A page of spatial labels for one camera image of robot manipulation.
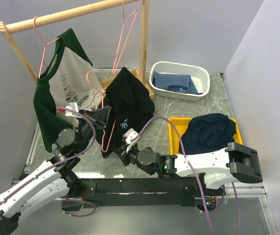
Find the black t shirt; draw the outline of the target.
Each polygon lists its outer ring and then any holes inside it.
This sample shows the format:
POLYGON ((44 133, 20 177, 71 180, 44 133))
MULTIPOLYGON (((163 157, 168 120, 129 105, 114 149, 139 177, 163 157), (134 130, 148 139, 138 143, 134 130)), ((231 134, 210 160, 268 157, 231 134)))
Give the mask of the black t shirt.
POLYGON ((125 67, 106 89, 104 105, 111 106, 111 112, 97 141, 103 145, 102 157, 107 158, 122 145, 122 136, 127 130, 142 130, 153 117, 155 106, 147 88, 125 67))

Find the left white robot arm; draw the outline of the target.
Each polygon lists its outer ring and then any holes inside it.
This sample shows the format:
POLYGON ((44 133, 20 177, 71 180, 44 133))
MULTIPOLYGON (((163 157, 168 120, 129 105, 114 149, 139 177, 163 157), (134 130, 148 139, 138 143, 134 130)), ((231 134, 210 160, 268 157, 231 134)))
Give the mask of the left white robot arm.
POLYGON ((23 219, 56 198, 79 196, 83 190, 82 181, 72 169, 79 163, 79 156, 93 145, 96 129, 106 128, 111 107, 75 111, 67 106, 62 110, 77 118, 79 127, 76 131, 63 129, 52 154, 27 177, 0 194, 0 235, 12 234, 23 219))

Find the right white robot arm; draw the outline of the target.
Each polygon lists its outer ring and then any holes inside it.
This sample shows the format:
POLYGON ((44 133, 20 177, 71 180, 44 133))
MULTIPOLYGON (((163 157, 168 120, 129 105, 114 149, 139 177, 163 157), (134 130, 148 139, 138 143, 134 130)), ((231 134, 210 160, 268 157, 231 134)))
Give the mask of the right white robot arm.
POLYGON ((218 151, 188 156, 161 155, 148 147, 138 150, 137 144, 124 144, 114 152, 124 166, 132 164, 149 175, 190 177, 201 174, 203 180, 197 185, 203 195, 233 181, 246 184, 263 181, 257 151, 236 142, 218 151))

